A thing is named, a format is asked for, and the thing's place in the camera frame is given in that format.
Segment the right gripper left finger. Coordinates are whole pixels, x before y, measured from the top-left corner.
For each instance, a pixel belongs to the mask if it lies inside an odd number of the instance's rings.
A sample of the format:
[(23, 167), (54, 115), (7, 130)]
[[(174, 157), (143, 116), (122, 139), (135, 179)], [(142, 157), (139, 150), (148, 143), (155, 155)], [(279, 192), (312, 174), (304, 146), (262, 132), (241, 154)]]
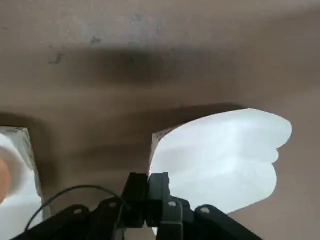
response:
[[(123, 240), (127, 229), (140, 229), (145, 224), (148, 177), (130, 173), (122, 195), (98, 185), (67, 188), (44, 203), (30, 218), (23, 232), (25, 240)], [(92, 189), (110, 195), (91, 211), (74, 204), (44, 222), (32, 227), (36, 216), (59, 197), (74, 191)]]

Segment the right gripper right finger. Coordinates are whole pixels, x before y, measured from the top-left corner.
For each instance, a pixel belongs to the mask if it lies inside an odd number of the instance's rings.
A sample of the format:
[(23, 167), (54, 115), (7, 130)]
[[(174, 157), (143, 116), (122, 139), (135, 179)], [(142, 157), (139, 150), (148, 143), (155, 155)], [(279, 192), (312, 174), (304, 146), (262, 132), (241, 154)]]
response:
[(191, 210), (187, 200), (174, 197), (169, 174), (151, 174), (148, 180), (147, 226), (157, 240), (259, 240), (255, 233), (216, 207), (204, 204)]

